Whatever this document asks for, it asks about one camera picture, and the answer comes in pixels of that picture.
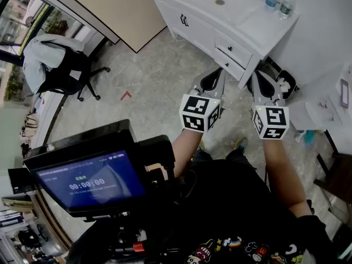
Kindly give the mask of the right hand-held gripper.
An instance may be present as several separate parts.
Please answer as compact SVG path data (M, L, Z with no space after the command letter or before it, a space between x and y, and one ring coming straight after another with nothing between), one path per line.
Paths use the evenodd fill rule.
M289 129L289 108L279 83L266 73L252 74L252 122L260 139L281 140Z

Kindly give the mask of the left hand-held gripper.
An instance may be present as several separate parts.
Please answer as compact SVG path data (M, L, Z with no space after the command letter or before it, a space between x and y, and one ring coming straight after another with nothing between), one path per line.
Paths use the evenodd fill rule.
M224 111L225 80L226 71L221 67L207 70L195 78L192 89L183 94L179 108L183 129L207 133L213 128Z

